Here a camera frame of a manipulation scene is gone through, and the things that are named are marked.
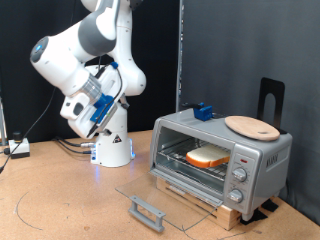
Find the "control knob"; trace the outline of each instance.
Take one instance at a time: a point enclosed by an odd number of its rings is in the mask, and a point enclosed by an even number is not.
[[[240,192],[237,189],[234,189],[231,192],[229,192],[227,197],[236,203],[241,203],[243,200],[242,192]]]
[[[247,179],[247,173],[243,168],[237,168],[232,172],[232,175],[240,182],[243,182]]]

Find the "wooden cutting board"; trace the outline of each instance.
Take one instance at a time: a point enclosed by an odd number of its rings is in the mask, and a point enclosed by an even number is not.
[[[261,141],[273,141],[277,140],[280,136],[277,129],[254,118],[231,116],[227,117],[225,122],[233,131],[249,138]]]

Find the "tabletop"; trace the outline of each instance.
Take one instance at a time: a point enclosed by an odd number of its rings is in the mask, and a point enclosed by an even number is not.
[[[55,142],[30,144],[31,156],[10,160],[0,175],[1,239],[319,239],[319,226],[279,198],[275,212],[261,210],[267,219],[230,231],[207,219],[185,232],[166,222],[162,233],[150,229],[115,188],[149,171],[151,135],[129,133],[136,158],[120,168],[92,165]]]

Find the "toast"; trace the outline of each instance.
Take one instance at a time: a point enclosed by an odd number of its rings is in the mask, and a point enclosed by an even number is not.
[[[188,152],[186,160],[199,168],[216,167],[222,163],[229,162],[230,153],[209,144]]]

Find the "wall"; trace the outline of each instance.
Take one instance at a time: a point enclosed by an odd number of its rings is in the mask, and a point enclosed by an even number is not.
[[[281,128],[294,140],[281,197],[319,224],[320,2],[184,2],[181,102],[256,117],[261,78],[284,82]]]
[[[46,108],[53,90],[29,62],[31,49],[42,37],[64,31],[71,21],[75,24],[87,14],[80,0],[1,3],[0,79],[9,138],[13,131],[25,133],[29,129]],[[147,88],[142,95],[128,98],[129,131],[150,130],[159,116],[175,111],[178,21],[179,0],[145,1],[133,13],[133,58],[147,76]],[[103,63],[110,61],[103,58]],[[96,59],[89,65],[97,63]],[[77,137],[59,114],[63,100],[57,90],[29,141],[47,141],[56,135]]]

